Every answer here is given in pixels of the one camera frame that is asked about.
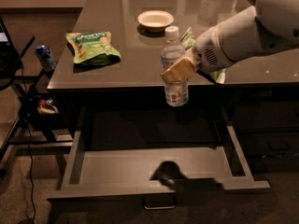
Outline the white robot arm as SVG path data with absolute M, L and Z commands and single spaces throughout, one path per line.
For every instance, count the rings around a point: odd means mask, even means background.
M 202 34 L 185 55 L 161 73 L 166 83 L 216 72 L 250 57 L 299 45 L 299 0 L 256 0 L 251 7 Z

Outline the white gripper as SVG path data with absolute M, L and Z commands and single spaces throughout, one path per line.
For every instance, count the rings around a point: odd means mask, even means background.
M 224 52 L 221 45 L 221 27 L 216 25 L 200 34 L 192 45 L 192 57 L 183 57 L 161 73 L 165 83 L 179 82 L 194 77 L 197 70 L 216 72 L 235 62 Z

